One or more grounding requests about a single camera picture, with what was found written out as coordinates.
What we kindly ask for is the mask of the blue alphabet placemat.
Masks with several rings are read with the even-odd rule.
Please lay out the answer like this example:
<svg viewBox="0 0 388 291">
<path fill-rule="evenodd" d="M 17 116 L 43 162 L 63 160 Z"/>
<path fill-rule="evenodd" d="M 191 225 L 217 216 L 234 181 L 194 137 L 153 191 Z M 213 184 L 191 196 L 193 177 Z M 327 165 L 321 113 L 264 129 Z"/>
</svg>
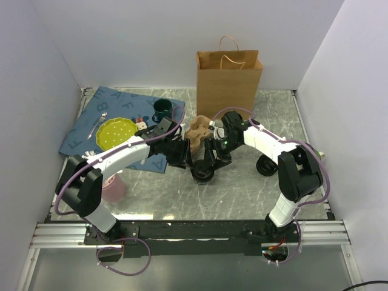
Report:
<svg viewBox="0 0 388 291">
<path fill-rule="evenodd" d="M 67 156 L 81 156 L 85 152 L 94 152 L 95 154 L 104 152 L 97 146 L 95 134 L 104 122 L 113 118 L 123 117 L 132 120 L 148 116 L 148 127 L 155 125 L 156 123 L 152 121 L 153 103 L 158 99 L 155 96 L 98 87 L 60 146 L 59 153 Z M 87 139 L 103 112 L 107 112 L 106 119 L 97 126 L 92 137 Z"/>
</svg>

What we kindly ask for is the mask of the black lid stack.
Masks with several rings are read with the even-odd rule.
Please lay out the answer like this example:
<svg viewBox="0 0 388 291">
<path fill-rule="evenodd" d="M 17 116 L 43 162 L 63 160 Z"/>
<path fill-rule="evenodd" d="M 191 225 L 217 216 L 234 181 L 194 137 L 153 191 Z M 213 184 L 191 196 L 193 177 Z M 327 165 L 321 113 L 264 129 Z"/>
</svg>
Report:
<svg viewBox="0 0 388 291">
<path fill-rule="evenodd" d="M 266 155 L 261 155 L 256 162 L 256 169 L 262 176 L 273 176 L 278 171 L 278 166 Z"/>
</svg>

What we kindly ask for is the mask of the brown pulp cup carrier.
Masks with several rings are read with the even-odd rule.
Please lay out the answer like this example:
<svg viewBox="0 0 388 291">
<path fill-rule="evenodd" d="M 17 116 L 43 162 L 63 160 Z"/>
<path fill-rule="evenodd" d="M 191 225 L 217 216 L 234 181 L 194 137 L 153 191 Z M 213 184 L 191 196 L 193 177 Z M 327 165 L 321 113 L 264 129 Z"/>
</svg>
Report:
<svg viewBox="0 0 388 291">
<path fill-rule="evenodd" d="M 210 136 L 212 136 L 209 130 L 209 123 L 211 120 L 203 115 L 196 116 L 189 124 L 188 129 L 185 131 L 185 139 L 190 141 L 191 154 L 196 153 L 201 145 L 201 142 Z"/>
</svg>

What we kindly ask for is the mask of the green dotted plate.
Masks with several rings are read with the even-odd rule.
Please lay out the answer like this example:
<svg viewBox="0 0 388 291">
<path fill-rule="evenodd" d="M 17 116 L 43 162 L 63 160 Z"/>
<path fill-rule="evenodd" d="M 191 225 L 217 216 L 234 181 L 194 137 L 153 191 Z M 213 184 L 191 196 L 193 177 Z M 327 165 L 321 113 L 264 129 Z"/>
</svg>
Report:
<svg viewBox="0 0 388 291">
<path fill-rule="evenodd" d="M 138 128 L 131 120 L 117 117 L 104 122 L 95 134 L 96 144 L 102 151 L 110 150 L 132 137 Z"/>
</svg>

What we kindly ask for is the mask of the pink straw cup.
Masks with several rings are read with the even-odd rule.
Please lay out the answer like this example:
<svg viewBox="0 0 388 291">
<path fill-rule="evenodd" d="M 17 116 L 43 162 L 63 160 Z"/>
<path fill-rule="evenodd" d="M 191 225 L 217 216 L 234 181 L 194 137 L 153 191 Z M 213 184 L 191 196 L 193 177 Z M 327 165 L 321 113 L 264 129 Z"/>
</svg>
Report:
<svg viewBox="0 0 388 291">
<path fill-rule="evenodd" d="M 102 199 L 106 202 L 118 202 L 123 199 L 127 191 L 127 186 L 116 173 L 108 178 L 102 185 Z"/>
</svg>

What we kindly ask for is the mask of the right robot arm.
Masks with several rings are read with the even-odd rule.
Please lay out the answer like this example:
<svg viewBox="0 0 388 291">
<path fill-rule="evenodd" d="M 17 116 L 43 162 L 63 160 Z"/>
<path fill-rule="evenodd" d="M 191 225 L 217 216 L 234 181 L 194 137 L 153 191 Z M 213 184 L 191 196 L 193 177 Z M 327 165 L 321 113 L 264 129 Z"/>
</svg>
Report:
<svg viewBox="0 0 388 291">
<path fill-rule="evenodd" d="M 204 140 L 204 157 L 191 169 L 197 182 L 209 182 L 215 171 L 232 162 L 231 152 L 249 146 L 261 152 L 256 169 L 262 176 L 278 176 L 281 194 L 265 218 L 265 236 L 274 242 L 286 235 L 301 206 L 322 186 L 321 155 L 311 145 L 288 141 L 267 130 L 258 121 L 243 120 L 236 111 L 225 113 L 222 127 L 210 121 L 212 136 Z"/>
</svg>

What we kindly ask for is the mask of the black takeout coffee cup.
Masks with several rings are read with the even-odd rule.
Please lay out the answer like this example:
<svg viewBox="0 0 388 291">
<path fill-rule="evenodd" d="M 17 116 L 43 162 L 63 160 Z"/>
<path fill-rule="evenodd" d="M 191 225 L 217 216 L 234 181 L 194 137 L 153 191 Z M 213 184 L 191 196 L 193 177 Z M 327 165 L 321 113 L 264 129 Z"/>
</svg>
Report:
<svg viewBox="0 0 388 291">
<path fill-rule="evenodd" d="M 192 173 L 192 177 L 198 184 L 206 184 L 213 179 L 214 173 L 210 173 L 208 175 L 198 175 L 197 173 Z"/>
</svg>

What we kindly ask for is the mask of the aluminium frame rail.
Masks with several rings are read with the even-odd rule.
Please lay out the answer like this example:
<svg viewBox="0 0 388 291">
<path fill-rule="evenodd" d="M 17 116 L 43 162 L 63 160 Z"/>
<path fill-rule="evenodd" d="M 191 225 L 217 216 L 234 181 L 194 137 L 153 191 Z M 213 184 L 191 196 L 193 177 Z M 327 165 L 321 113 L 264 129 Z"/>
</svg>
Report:
<svg viewBox="0 0 388 291">
<path fill-rule="evenodd" d="M 85 249 L 87 224 L 81 222 L 37 224 L 16 290 L 28 290 L 42 249 Z"/>
</svg>

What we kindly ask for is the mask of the silver fork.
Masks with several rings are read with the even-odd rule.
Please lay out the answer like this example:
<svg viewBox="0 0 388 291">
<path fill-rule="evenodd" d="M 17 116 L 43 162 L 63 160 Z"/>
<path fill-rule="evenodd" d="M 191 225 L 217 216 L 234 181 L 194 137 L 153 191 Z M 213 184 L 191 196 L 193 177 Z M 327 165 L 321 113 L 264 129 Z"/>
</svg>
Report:
<svg viewBox="0 0 388 291">
<path fill-rule="evenodd" d="M 91 132 L 89 133 L 89 135 L 87 136 L 87 139 L 90 139 L 94 133 L 94 131 L 96 130 L 97 126 L 102 123 L 107 117 L 107 112 L 103 112 L 100 116 L 100 118 L 98 119 L 98 121 L 96 122 L 96 124 L 93 126 Z"/>
</svg>

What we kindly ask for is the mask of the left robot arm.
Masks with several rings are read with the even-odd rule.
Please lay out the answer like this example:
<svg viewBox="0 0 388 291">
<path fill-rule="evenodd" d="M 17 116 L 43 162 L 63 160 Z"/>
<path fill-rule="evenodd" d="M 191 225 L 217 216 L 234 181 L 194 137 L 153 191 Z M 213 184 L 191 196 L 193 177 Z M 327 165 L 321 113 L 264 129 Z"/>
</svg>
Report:
<svg viewBox="0 0 388 291">
<path fill-rule="evenodd" d="M 172 167 L 193 165 L 190 140 L 181 125 L 168 117 L 110 150 L 87 158 L 69 157 L 55 188 L 56 200 L 64 201 L 71 214 L 95 227 L 105 243 L 115 243 L 122 233 L 121 223 L 101 203 L 103 183 L 127 166 L 154 155 L 164 155 Z"/>
</svg>

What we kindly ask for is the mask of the brown paper bag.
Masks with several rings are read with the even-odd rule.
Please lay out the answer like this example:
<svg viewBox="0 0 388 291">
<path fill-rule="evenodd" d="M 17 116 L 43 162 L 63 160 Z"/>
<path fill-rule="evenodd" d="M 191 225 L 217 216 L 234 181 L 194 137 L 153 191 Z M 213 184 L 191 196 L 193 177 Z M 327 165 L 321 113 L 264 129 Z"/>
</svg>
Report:
<svg viewBox="0 0 388 291">
<path fill-rule="evenodd" d="M 227 107 L 253 110 L 263 72 L 258 50 L 223 50 L 196 53 L 196 114 L 213 118 Z"/>
</svg>

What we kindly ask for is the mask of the dark green mug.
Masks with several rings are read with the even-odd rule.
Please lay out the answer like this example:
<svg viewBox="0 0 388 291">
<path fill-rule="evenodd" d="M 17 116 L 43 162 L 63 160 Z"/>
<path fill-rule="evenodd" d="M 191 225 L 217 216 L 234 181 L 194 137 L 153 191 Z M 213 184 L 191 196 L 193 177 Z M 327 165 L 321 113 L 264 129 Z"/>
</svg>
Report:
<svg viewBox="0 0 388 291">
<path fill-rule="evenodd" d="M 154 115 L 152 121 L 159 123 L 163 118 L 172 117 L 173 104 L 168 99 L 158 99 L 153 103 Z"/>
</svg>

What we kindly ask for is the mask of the black cup lid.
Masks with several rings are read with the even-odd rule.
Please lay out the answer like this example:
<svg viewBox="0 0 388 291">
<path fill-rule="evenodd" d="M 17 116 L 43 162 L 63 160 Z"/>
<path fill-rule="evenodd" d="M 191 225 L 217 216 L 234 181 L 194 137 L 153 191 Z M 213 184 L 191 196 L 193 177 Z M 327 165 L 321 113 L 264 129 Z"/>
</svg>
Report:
<svg viewBox="0 0 388 291">
<path fill-rule="evenodd" d="M 193 163 L 193 167 L 190 169 L 191 174 L 197 173 L 198 175 L 208 175 L 210 173 L 214 173 L 214 171 L 209 168 L 205 168 L 204 160 L 199 159 Z"/>
</svg>

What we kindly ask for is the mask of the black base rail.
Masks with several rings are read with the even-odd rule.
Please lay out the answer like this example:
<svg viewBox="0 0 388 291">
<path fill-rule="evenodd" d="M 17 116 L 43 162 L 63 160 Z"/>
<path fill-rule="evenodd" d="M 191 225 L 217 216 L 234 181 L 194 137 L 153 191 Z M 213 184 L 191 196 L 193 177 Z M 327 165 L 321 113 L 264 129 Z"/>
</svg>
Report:
<svg viewBox="0 0 388 291">
<path fill-rule="evenodd" d="M 260 256 L 264 244 L 296 243 L 294 223 L 277 229 L 266 220 L 121 221 L 105 234 L 88 226 L 84 244 L 122 247 L 125 258 L 151 254 L 212 255 L 242 253 Z"/>
</svg>

